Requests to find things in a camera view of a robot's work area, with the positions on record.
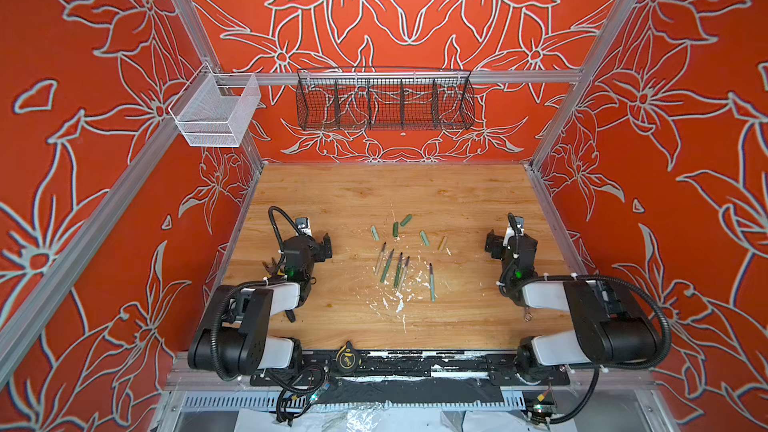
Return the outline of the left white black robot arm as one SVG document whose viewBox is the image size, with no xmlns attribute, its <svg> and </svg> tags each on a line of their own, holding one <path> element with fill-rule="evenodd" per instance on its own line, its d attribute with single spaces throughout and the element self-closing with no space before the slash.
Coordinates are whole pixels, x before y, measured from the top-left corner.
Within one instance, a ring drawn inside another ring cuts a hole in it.
<svg viewBox="0 0 768 432">
<path fill-rule="evenodd" d="M 188 367 L 224 381 L 289 368 L 300 341 L 271 336 L 270 320 L 281 313 L 295 318 L 311 292 L 315 265 L 332 256 L 328 234 L 318 241 L 300 233 L 283 243 L 280 259 L 265 266 L 262 279 L 217 287 L 189 346 Z"/>
</svg>

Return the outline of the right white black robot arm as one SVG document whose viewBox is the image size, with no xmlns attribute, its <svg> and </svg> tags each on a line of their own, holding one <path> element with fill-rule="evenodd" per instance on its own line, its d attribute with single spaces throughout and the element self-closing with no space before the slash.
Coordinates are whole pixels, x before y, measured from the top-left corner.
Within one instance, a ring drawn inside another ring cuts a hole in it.
<svg viewBox="0 0 768 432">
<path fill-rule="evenodd" d="M 523 308 L 566 313 L 571 328 L 523 338 L 514 368 L 537 383 L 561 366 L 643 370 L 657 366 L 672 345 L 669 320 L 642 288 L 602 275 L 540 275 L 534 268 L 538 242 L 519 227 L 489 232 L 484 250 L 501 262 L 500 294 Z"/>
</svg>

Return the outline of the dark green pen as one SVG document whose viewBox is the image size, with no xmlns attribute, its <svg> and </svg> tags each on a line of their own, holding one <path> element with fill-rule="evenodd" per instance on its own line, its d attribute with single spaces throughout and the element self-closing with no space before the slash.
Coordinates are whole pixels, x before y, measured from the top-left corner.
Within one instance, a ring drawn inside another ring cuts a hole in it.
<svg viewBox="0 0 768 432">
<path fill-rule="evenodd" d="M 397 262 L 397 265 L 396 265 L 395 278 L 393 280 L 393 288 L 396 289 L 396 290 L 398 289 L 399 284 L 400 284 L 401 275 L 402 275 L 402 268 L 403 268 L 403 262 L 404 262 L 403 253 L 400 252 L 399 257 L 398 257 L 398 262 Z"/>
</svg>

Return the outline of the grey green pen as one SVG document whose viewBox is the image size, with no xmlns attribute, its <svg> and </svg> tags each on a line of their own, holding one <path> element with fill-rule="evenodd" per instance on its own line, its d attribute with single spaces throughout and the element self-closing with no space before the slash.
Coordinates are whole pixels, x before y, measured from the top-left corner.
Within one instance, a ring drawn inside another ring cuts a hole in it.
<svg viewBox="0 0 768 432">
<path fill-rule="evenodd" d="M 404 283 L 404 281 L 406 279 L 407 272 L 408 272 L 408 269 L 409 269 L 409 265 L 410 265 L 410 256 L 407 256 L 406 259 L 405 259 L 404 265 L 401 268 L 400 278 L 399 278 L 398 286 L 397 286 L 398 289 L 400 287 L 402 287 L 402 285 L 403 285 L 403 283 Z"/>
</svg>

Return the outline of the small circuit board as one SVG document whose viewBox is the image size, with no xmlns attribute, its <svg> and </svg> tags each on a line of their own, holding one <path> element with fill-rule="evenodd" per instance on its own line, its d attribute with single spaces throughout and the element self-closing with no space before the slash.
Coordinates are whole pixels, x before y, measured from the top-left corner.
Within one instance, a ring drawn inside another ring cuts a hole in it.
<svg viewBox="0 0 768 432">
<path fill-rule="evenodd" d="M 525 399 L 526 415 L 531 422 L 546 423 L 557 409 L 550 392 L 541 392 Z"/>
</svg>

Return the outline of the yellow handled pliers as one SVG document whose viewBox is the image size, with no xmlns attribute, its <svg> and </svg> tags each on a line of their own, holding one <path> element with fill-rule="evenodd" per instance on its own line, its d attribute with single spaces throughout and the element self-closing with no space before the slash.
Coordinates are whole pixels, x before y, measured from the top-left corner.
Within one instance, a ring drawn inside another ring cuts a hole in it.
<svg viewBox="0 0 768 432">
<path fill-rule="evenodd" d="M 280 256 L 278 260 L 275 260 L 274 258 L 272 258 L 270 262 L 263 261 L 262 265 L 265 269 L 264 280 L 268 282 L 277 282 L 280 280 L 284 280 L 285 279 L 284 261 L 285 261 L 284 256 Z"/>
</svg>

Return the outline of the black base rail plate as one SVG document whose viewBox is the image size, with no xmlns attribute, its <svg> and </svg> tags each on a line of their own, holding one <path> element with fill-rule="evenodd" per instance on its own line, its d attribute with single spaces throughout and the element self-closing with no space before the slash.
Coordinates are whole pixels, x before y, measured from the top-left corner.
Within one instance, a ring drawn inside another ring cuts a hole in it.
<svg viewBox="0 0 768 432">
<path fill-rule="evenodd" d="M 481 379 L 497 386 L 566 386 L 571 383 L 567 369 L 557 366 L 535 381 L 524 379 L 515 369 L 512 350 L 373 350 L 353 352 L 357 362 L 349 369 L 338 359 L 349 359 L 347 352 L 330 349 L 306 350 L 303 365 L 323 366 L 328 378 L 363 380 L 406 380 L 427 378 Z"/>
</svg>

